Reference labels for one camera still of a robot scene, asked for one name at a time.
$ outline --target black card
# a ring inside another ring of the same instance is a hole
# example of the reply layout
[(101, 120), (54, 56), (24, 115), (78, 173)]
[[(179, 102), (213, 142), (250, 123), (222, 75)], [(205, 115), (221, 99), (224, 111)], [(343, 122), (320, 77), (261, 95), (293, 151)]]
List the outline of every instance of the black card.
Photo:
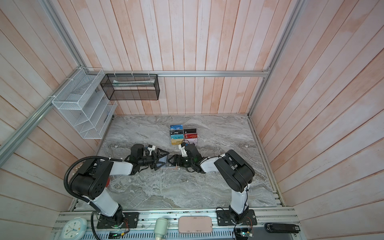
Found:
[(170, 130), (169, 131), (170, 135), (176, 135), (176, 134), (183, 134), (183, 130)]
[(189, 128), (189, 129), (184, 129), (184, 134), (188, 133), (197, 133), (196, 128)]

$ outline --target red card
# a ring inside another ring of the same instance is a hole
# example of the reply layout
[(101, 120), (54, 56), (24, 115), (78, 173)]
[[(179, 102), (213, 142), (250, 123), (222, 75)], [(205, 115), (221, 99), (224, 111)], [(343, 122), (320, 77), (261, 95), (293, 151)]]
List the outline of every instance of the red card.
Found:
[(184, 138), (197, 138), (197, 133), (186, 133)]

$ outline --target black wire mesh basket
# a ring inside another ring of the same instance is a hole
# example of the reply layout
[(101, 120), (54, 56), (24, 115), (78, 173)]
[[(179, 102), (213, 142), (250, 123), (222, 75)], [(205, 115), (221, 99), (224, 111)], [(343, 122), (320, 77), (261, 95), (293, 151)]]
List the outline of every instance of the black wire mesh basket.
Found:
[(156, 74), (105, 74), (100, 83), (109, 100), (158, 100)]

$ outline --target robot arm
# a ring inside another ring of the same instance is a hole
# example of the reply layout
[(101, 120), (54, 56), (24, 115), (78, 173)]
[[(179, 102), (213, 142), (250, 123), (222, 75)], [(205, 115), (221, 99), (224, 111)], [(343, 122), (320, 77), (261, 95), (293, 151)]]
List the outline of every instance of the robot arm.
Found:
[[(115, 202), (105, 189), (108, 177), (111, 175), (134, 175), (140, 172), (140, 167), (148, 166), (158, 170), (164, 162), (159, 159), (169, 152), (156, 149), (156, 146), (144, 147), (135, 144), (131, 147), (131, 155), (124, 161), (100, 156), (86, 157), (76, 161), (69, 167), (64, 179), (64, 186), (69, 194), (86, 201), (101, 214), (100, 220), (112, 228), (120, 227), (124, 221), (122, 207)], [(83, 165), (68, 183), (68, 175), (80, 162)]]
[(231, 218), (239, 222), (248, 211), (248, 189), (255, 175), (255, 170), (234, 150), (218, 157), (201, 157), (194, 144), (184, 146), (190, 166), (199, 173), (220, 172), (232, 189), (232, 200), (229, 206)]
[(89, 204), (102, 215), (112, 217), (119, 204), (105, 190), (108, 177), (129, 175), (132, 169), (132, 163), (119, 159), (88, 159), (71, 178), (69, 186), (73, 192), (89, 199)]

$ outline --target white wire mesh rack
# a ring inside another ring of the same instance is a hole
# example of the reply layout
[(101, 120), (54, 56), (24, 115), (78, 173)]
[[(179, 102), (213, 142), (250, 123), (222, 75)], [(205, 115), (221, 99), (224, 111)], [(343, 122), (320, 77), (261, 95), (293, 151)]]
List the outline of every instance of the white wire mesh rack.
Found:
[(57, 109), (81, 110), (104, 77), (102, 69), (96, 75), (86, 74), (80, 69), (71, 81), (52, 101)]
[(101, 139), (117, 107), (96, 90), (103, 77), (103, 70), (90, 75), (82, 68), (52, 101), (82, 138)]

